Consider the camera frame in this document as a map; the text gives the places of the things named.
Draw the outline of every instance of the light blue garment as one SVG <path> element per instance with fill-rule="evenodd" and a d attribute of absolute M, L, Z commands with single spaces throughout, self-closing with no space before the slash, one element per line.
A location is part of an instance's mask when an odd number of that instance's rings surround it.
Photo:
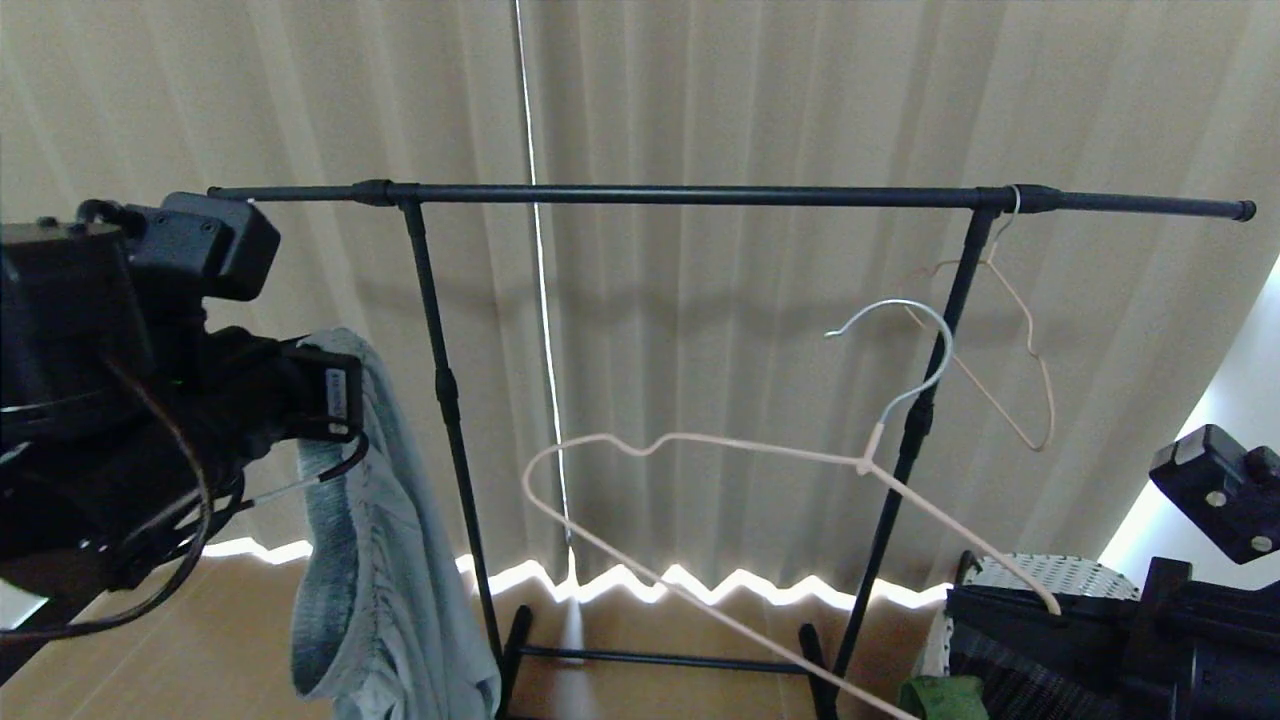
<path fill-rule="evenodd" d="M 422 459 L 374 350 L 347 329 L 302 341 L 365 365 L 369 455 L 307 489 L 315 551 L 293 606 L 293 684 L 339 720 L 492 717 L 500 679 L 454 565 Z M 298 474 L 355 450 L 302 441 Z"/>

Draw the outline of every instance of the tiled floor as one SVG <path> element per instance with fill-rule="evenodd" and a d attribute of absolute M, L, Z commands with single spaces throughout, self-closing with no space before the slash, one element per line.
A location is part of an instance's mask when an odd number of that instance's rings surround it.
<path fill-rule="evenodd" d="M 41 651 L 0 688 L 0 717 L 329 717 L 326 703 L 298 701 L 288 676 L 289 615 L 303 566 L 206 560 L 188 587 L 151 616 Z M 113 597 L 99 611 L 133 601 Z M 521 603 L 535 609 L 530 642 L 538 644 L 774 660 L 671 594 L 645 605 L 613 589 L 582 606 L 557 605 L 530 582 L 498 597 L 503 634 Z M 796 647 L 799 626 L 812 621 L 828 657 L 844 623 L 842 611 L 817 600 L 774 607 L 749 591 L 731 594 L 721 607 L 787 647 Z M 854 682 L 893 697 L 931 616 L 928 609 L 874 602 Z M 538 717 L 813 717 L 803 676 L 543 659 L 524 660 L 512 711 Z M 846 720 L 876 716 L 852 698 L 841 700 Z"/>

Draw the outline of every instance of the black garment rack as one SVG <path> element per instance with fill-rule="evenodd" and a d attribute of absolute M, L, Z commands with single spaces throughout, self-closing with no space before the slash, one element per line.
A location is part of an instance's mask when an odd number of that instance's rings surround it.
<path fill-rule="evenodd" d="M 1064 192 L 1038 184 L 1018 184 L 1006 187 L 977 188 L 915 188 L 915 187 L 760 187 L 760 186 L 602 186 L 602 184 L 420 184 L 398 183 L 387 179 L 371 179 L 346 186 L 308 187 L 211 187 L 209 195 L 234 200 L 255 200 L 257 202 L 319 202 L 351 201 L 380 208 L 398 208 L 404 215 L 410 243 L 413 249 L 413 261 L 417 266 L 417 281 L 422 293 L 422 309 L 426 313 L 426 327 L 431 340 L 431 354 L 435 359 L 435 395 L 440 402 L 440 414 L 449 437 L 449 451 L 457 474 L 458 496 L 462 503 L 462 516 L 466 521 L 467 541 L 475 559 L 476 580 L 480 589 L 480 605 L 484 612 L 485 632 L 489 644 L 502 671 L 502 701 L 498 717 L 507 717 L 507 705 L 511 700 L 525 656 L 559 657 L 572 660 L 609 660 L 620 662 L 641 662 L 653 665 L 681 665 L 690 667 L 716 667 L 724 670 L 746 670 L 756 673 L 776 673 L 809 675 L 814 711 L 819 720 L 836 719 L 836 688 L 799 665 L 790 662 L 760 662 L 737 659 L 701 657 L 690 655 L 663 655 L 626 651 L 567 650 L 527 644 L 529 629 L 534 614 L 529 606 L 516 611 L 511 633 L 503 646 L 498 620 L 494 615 L 493 596 L 489 592 L 489 575 L 485 566 L 484 550 L 480 541 L 480 520 L 476 514 L 475 492 L 471 487 L 471 470 L 467 466 L 467 452 L 462 442 L 462 416 L 458 411 L 458 383 L 449 369 L 449 357 L 444 345 L 444 327 L 440 320 L 440 304 L 435 292 L 435 279 L 431 274 L 431 260 L 428 252 L 426 223 L 422 218 L 424 204 L 438 202 L 503 202 L 503 204 L 623 204 L 623 205 L 772 205 L 809 208 L 940 208 L 970 210 L 969 228 L 965 232 L 964 251 L 956 266 L 955 279 L 947 295 L 943 319 L 955 333 L 964 313 L 965 300 L 973 284 L 974 272 L 983 246 L 991 233 L 991 225 L 1002 213 L 1019 214 L 1048 213 L 1053 210 L 1093 210 L 1103 213 L 1143 213 L 1157 215 L 1193 215 L 1203 218 L 1228 218 L 1247 222 L 1257 211 L 1249 200 L 1193 200 L 1179 197 L 1153 197 L 1140 195 L 1106 195 L 1092 192 Z M 943 342 L 941 334 L 933 343 L 929 356 L 928 377 L 942 363 Z M 933 398 L 937 386 L 916 396 L 906 414 L 902 439 L 899 446 L 897 464 L 893 475 L 904 483 L 910 479 L 911 468 L 925 436 L 933 423 Z M 888 547 L 890 534 L 897 520 L 902 496 L 890 492 L 881 509 L 879 521 L 872 539 L 872 551 L 858 588 L 849 625 L 829 665 L 835 675 L 844 676 L 854 655 L 858 633 L 870 602 L 872 584 L 879 575 L 881 562 Z M 806 660 L 822 667 L 826 664 L 818 633 L 812 624 L 805 624 L 799 632 L 799 644 Z"/>

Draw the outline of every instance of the clothes hanger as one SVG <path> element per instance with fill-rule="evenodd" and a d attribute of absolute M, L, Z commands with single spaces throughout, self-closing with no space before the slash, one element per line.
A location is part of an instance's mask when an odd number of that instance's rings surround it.
<path fill-rule="evenodd" d="M 1014 191 L 1014 211 L 1012 214 L 1009 215 L 1009 219 L 1006 219 L 1004 224 L 1001 224 L 1000 228 L 996 231 L 996 234 L 991 238 L 991 250 L 987 252 L 986 258 L 978 260 L 978 264 L 986 266 L 988 270 L 991 270 L 991 274 L 996 275 L 996 279 L 1000 281 L 1000 284 L 1005 287 L 1005 292 L 1007 292 L 1009 296 L 1014 299 L 1014 302 L 1016 302 L 1018 307 L 1023 311 L 1023 316 L 1027 318 L 1027 354 L 1030 355 L 1032 359 L 1034 359 L 1036 363 L 1039 365 L 1041 380 L 1044 387 L 1044 404 L 1048 406 L 1048 423 L 1047 427 L 1044 428 L 1044 436 L 1038 442 L 1030 439 L 1028 433 L 1023 430 L 1023 428 L 1014 420 L 1014 418 L 1009 414 L 1009 411 L 1005 410 L 1005 407 L 1000 404 L 1000 401 L 996 400 L 996 396 L 987 389 L 987 386 L 982 384 L 982 380 L 978 379 L 978 375 L 975 375 L 973 370 L 970 370 L 969 366 L 964 364 L 964 360 L 960 359 L 960 355 L 955 356 L 955 361 L 956 365 L 960 366 L 960 370 L 963 370 L 964 374 L 968 375 L 970 380 L 973 380 L 973 384 L 978 388 L 978 392 L 980 392 L 988 401 L 991 401 L 991 404 L 996 407 L 996 411 L 1000 413 L 1000 415 L 1005 419 L 1005 423 L 1007 423 L 1009 427 L 1012 428 L 1015 433 L 1018 433 L 1018 437 L 1021 438 L 1021 441 L 1027 445 L 1027 447 L 1029 447 L 1034 452 L 1041 452 L 1046 447 L 1048 447 L 1051 442 L 1053 442 L 1053 432 L 1057 425 L 1057 409 L 1053 402 L 1053 383 L 1050 380 L 1048 377 L 1048 365 L 1044 364 L 1044 359 L 1041 357 L 1039 352 L 1036 350 L 1036 318 L 1032 316 L 1032 311 L 1027 307 L 1027 304 L 1023 302 L 1023 299 L 1018 295 L 1018 291 L 1014 290 L 1014 286 L 1005 278 L 1005 274 L 1000 272 L 1000 268 L 996 266 L 996 250 L 998 250 L 1000 247 L 1000 236 L 1002 236 L 1005 231 L 1012 227 L 1014 220 L 1018 219 L 1018 213 L 1021 211 L 1023 209 L 1021 191 L 1018 190 L 1016 184 L 1011 184 L 1009 187 L 1010 190 Z M 919 268 L 915 272 L 908 274 L 905 278 L 902 278 L 902 282 L 899 283 L 899 286 L 901 288 L 901 286 L 910 279 L 918 279 L 918 278 L 932 279 L 938 274 L 938 270 L 941 270 L 943 266 L 956 265 L 959 263 L 960 263 L 959 260 L 943 260 L 933 265 L 933 268 Z M 918 325 L 920 325 L 922 328 L 925 327 L 924 320 L 922 320 L 920 316 L 916 315 L 910 307 L 906 307 L 906 314 L 910 315 L 911 319 L 915 320 Z"/>
<path fill-rule="evenodd" d="M 947 515 L 946 512 L 943 512 L 942 510 L 940 510 L 932 502 L 929 502 L 928 500 L 925 500 L 924 497 L 922 497 L 919 493 L 916 493 L 911 488 L 909 488 L 905 484 L 902 484 L 901 480 L 899 480 L 892 474 L 890 474 L 887 470 L 884 470 L 883 468 L 881 468 L 879 465 L 877 465 L 876 461 L 873 460 L 873 456 L 876 455 L 876 448 L 879 445 L 881 436 L 884 432 L 884 423 L 886 423 L 886 419 L 888 418 L 890 411 L 892 411 L 893 406 L 896 406 L 899 402 L 901 402 L 901 401 L 904 401 L 904 400 L 906 400 L 909 397 L 915 396 L 916 393 L 924 391 L 925 388 L 928 388 L 928 387 L 931 387 L 931 386 L 933 386 L 934 383 L 938 382 L 938 378 L 942 375 L 942 372 L 946 369 L 947 361 L 950 360 L 950 357 L 951 357 L 951 355 L 954 352 L 954 343 L 955 343 L 955 340 L 954 340 L 954 337 L 951 334 L 950 328 L 947 328 L 946 322 L 942 319 L 941 315 L 938 315 L 938 313 L 936 310 L 933 310 L 928 305 L 924 305 L 923 302 L 916 302 L 914 300 L 901 300 L 901 299 L 881 300 L 878 302 L 873 302 L 872 305 L 868 305 L 867 307 L 863 307 L 852 318 L 850 318 L 849 322 L 844 324 L 844 327 L 841 327 L 840 329 L 831 331 L 831 332 L 826 333 L 826 337 L 842 336 L 858 320 L 860 320 L 861 318 L 864 318 L 868 313 L 870 313 L 872 310 L 876 310 L 878 307 L 884 307 L 887 305 L 902 305 L 902 306 L 908 306 L 908 307 L 915 307 L 915 309 L 925 313 L 927 315 L 929 315 L 938 324 L 938 331 L 942 333 L 942 340 L 943 340 L 943 343 L 946 346 L 946 354 L 943 355 L 942 363 L 938 365 L 938 369 L 932 375 L 929 375 L 928 379 L 925 379 L 919 386 L 911 388 L 910 391 L 904 392 L 902 395 L 899 395 L 897 397 L 895 397 L 893 400 L 891 400 L 888 402 L 888 405 L 884 406 L 884 410 L 881 413 L 881 416 L 876 421 L 876 427 L 872 429 L 870 437 L 867 441 L 867 450 L 863 452 L 863 455 L 860 457 L 849 457 L 849 456 L 844 456 L 844 455 L 831 455 L 831 454 L 827 454 L 827 452 L 814 452 L 814 451 L 810 451 L 810 450 L 797 450 L 797 448 L 792 448 L 792 447 L 783 447 L 783 446 L 768 445 L 768 443 L 763 443 L 763 442 L 753 442 L 753 441 L 745 441 L 745 439 L 733 439 L 733 438 L 726 438 L 726 437 L 719 437 L 719 436 L 708 436 L 708 434 L 701 434 L 701 433 L 681 433 L 681 432 L 667 433 L 667 434 L 659 437 L 657 441 L 654 441 L 648 447 L 643 447 L 641 448 L 641 447 L 635 447 L 632 445 L 628 445 L 627 442 L 623 442 L 622 439 L 620 439 L 614 434 L 611 434 L 611 433 L 595 433 L 595 434 L 581 436 L 581 437 L 566 439 L 563 442 L 559 442 L 559 443 L 556 443 L 556 445 L 553 445 L 550 447 L 547 447 L 545 450 L 541 450 L 540 452 L 538 452 L 538 455 L 534 455 L 534 457 L 529 461 L 529 464 L 525 465 L 525 471 L 520 477 L 520 484 L 521 484 L 521 488 L 524 488 L 525 498 L 529 500 L 529 502 L 534 507 L 536 507 L 544 515 L 547 515 L 550 519 L 556 520 L 557 523 L 559 523 L 564 528 L 570 529 L 576 537 L 581 537 L 582 539 L 588 541 L 589 543 L 591 543 L 595 547 L 598 547 L 602 551 L 604 551 L 605 555 L 613 557 L 614 560 L 617 560 L 622 565 L 630 568 L 631 571 L 636 573 L 641 578 L 645 578 L 646 580 L 649 580 L 652 583 L 658 583 L 658 584 L 666 587 L 668 591 L 676 593 L 677 596 L 682 597 L 687 602 L 692 603 L 694 607 L 696 607 L 701 612 L 709 615 L 712 619 L 717 620 L 718 623 L 728 626 L 731 630 L 733 630 L 733 632 L 736 632 L 736 633 L 746 637 L 748 639 L 750 639 L 751 642 L 755 642 L 756 644 L 760 644 L 760 646 L 768 648 L 769 651 L 774 652 L 776 655 L 778 655 L 781 657 L 785 657 L 786 660 L 788 660 L 791 662 L 795 662 L 800 667 L 804 667 L 806 671 L 809 671 L 809 673 L 817 675 L 818 678 L 826 680 L 827 683 L 831 683 L 832 685 L 835 685 L 835 687 L 837 687 L 837 688 L 847 692 L 849 694 L 856 697 L 858 700 L 861 700 L 863 702 L 865 702 L 868 705 L 872 705 L 873 707 L 881 710 L 882 712 L 887 712 L 888 715 L 891 715 L 893 717 L 899 717 L 900 720 L 915 720 L 913 715 L 910 715 L 910 714 L 908 714 L 908 712 L 905 712 L 902 710 L 899 710 L 899 708 L 893 707 L 892 705 L 890 705 L 890 703 L 884 702 L 883 700 L 873 696 L 872 693 L 869 693 L 869 692 L 859 688 L 858 685 L 850 683 L 849 680 L 845 680 L 844 678 L 840 678 L 840 676 L 835 675 L 829 670 L 826 670 L 824 667 L 820 667 L 820 666 L 818 666 L 818 665 L 815 665 L 813 662 L 809 662 L 808 660 L 805 660 L 799 653 L 795 653 L 795 652 L 787 650 L 786 647 L 778 644 L 777 642 L 774 642 L 774 641 L 772 641 L 772 639 L 762 635 L 760 633 L 753 630 L 751 628 L 748 628 L 746 625 L 744 625 L 742 623 L 739 623 L 733 618 L 730 618 L 728 615 L 726 615 L 721 610 L 717 610 L 716 607 L 704 603 L 703 601 L 700 601 L 698 598 L 698 596 L 692 594 L 690 591 L 685 589 L 684 587 L 663 580 L 662 575 L 658 574 L 657 571 L 646 568 L 645 565 L 643 565 L 640 561 L 635 560 L 630 555 L 626 555 L 621 550 L 618 550 L 618 548 L 613 547 L 612 544 L 604 542 L 602 538 L 596 537 L 594 533 L 591 533 L 590 530 L 588 530 L 582 525 L 580 525 L 580 524 L 570 520 L 567 516 L 564 516 L 563 514 L 561 514 L 558 510 L 556 510 L 554 507 L 552 507 L 547 502 L 541 501 L 534 493 L 534 489 L 532 489 L 532 486 L 531 486 L 531 482 L 530 482 L 531 477 L 532 477 L 532 473 L 534 473 L 534 468 L 536 468 L 538 464 L 541 462 L 543 460 L 545 460 L 547 457 L 550 457 L 552 455 L 554 455 L 557 452 L 561 452 L 561 451 L 564 451 L 564 450 L 568 450 L 571 447 L 577 447 L 577 446 L 582 446 L 582 445 L 591 445 L 591 443 L 598 443 L 598 442 L 609 443 L 613 447 L 616 447 L 617 450 L 620 450 L 623 454 L 630 455 L 632 457 L 645 457 L 648 455 L 652 455 L 652 454 L 657 452 L 662 446 L 664 446 L 664 445 L 667 445 L 668 442 L 672 442 L 672 441 L 687 441 L 687 442 L 698 442 L 698 443 L 705 443 L 705 445 L 718 445 L 718 446 L 722 446 L 722 447 L 733 447 L 733 448 L 739 448 L 739 450 L 749 450 L 749 451 L 755 451 L 755 452 L 765 452 L 765 454 L 771 454 L 771 455 L 782 455 L 782 456 L 787 456 L 787 457 L 799 457 L 801 460 L 813 460 L 813 461 L 817 461 L 817 462 L 828 462 L 828 464 L 832 464 L 832 465 L 851 466 L 851 468 L 854 468 L 854 470 L 859 475 L 868 475 L 868 474 L 873 475 L 874 478 L 877 478 L 878 480 L 881 480 L 882 483 L 884 483 L 886 486 L 888 486 L 890 489 L 900 493 L 905 500 L 910 501 L 916 507 L 920 507 L 922 510 L 924 510 L 925 512 L 928 512 L 929 515 L 932 515 L 934 519 L 937 519 L 942 524 L 947 525 L 948 528 L 951 528 L 952 530 L 955 530 L 956 533 L 959 533 L 961 537 L 964 537 L 965 539 L 968 539 L 973 544 L 980 547 L 983 551 L 986 551 L 988 555 L 991 555 L 991 557 L 996 559 L 997 562 L 1000 562 L 1005 568 L 1009 568 L 1009 570 L 1014 575 L 1016 575 L 1019 579 L 1021 579 L 1024 583 L 1027 583 L 1027 585 L 1030 587 L 1032 591 L 1034 591 L 1036 594 L 1038 594 L 1041 597 L 1041 600 L 1044 601 L 1044 605 L 1048 609 L 1050 614 L 1052 614 L 1052 615 L 1061 615 L 1062 614 L 1062 607 L 1059 605 L 1057 598 L 1055 598 L 1053 594 L 1051 592 L 1048 592 L 1048 589 L 1044 588 L 1043 584 L 1041 584 L 1038 580 L 1036 580 L 1036 578 L 1032 578 L 1030 574 L 1027 573 L 1027 570 L 1024 570 L 1016 562 L 1014 562 L 1012 559 L 1010 559 L 1005 553 L 1002 553 L 998 550 L 996 550 L 995 547 L 992 547 L 991 543 L 988 543 L 987 541 L 979 538 L 977 534 L 973 533 L 973 530 L 968 529 L 961 523 L 959 523 L 957 520 L 955 520 L 954 518 L 951 518 L 950 515 Z"/>

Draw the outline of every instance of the curtain fold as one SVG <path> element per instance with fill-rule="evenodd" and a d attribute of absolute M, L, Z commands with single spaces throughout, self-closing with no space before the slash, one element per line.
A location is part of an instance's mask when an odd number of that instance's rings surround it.
<path fill-rule="evenodd" d="M 573 3 L 525 5 L 548 183 L 974 186 L 1276 195 L 1274 5 Z M 550 208 L 544 240 L 566 437 L 680 429 L 860 452 L 918 382 L 966 215 L 938 210 Z M 957 373 L 913 486 L 1010 550 L 1096 555 L 1221 361 L 1277 250 L 1247 225 L 1019 218 L 1001 264 L 1030 302 L 1059 436 L 1025 450 Z M 1024 425 L 1044 423 L 1021 315 L 983 270 L 959 347 Z M 892 466 L 901 414 L 881 446 Z M 650 566 L 852 589 L 884 492 L 851 471 L 672 447 L 566 457 L 571 514 Z M 950 575 L 963 544 L 905 509 L 884 575 Z M 582 579 L 613 561 L 575 542 Z"/>
<path fill-rule="evenodd" d="M 5 220 L 86 197 L 156 204 L 209 184 L 529 182 L 507 3 L 9 0 L 0 26 Z M 1019 218 L 1001 266 L 1053 374 L 1059 434 L 1027 451 L 957 373 L 911 484 L 997 546 L 1096 555 L 1212 377 L 1280 251 L 1280 5 L 1018 3 L 524 3 L 539 182 L 975 186 L 1258 201 L 1248 224 L 1056 213 Z M 453 468 L 398 213 L 264 205 L 284 234 L 264 296 L 211 322 L 275 337 L 346 324 L 379 348 L 445 506 Z M 941 210 L 543 206 L 426 209 L 490 571 L 556 579 L 563 533 L 520 496 L 554 441 L 696 430 L 854 454 L 918 382 L 932 343 L 863 305 L 942 306 L 901 279 L 959 256 Z M 1033 429 L 1021 315 L 982 274 L 959 334 L 970 366 Z M 892 419 L 879 460 L 891 465 Z M 293 477 L 289 448 L 251 489 Z M 539 492 L 559 501 L 556 464 Z M 571 515 L 652 566 L 714 585 L 851 589 L 884 492 L 849 471 L 675 446 L 566 455 Z M 237 520 L 303 537 L 298 498 Z M 467 551 L 461 515 L 448 518 Z M 612 565 L 575 541 L 579 579 Z M 961 544 L 904 509 L 884 575 L 943 579 Z"/>

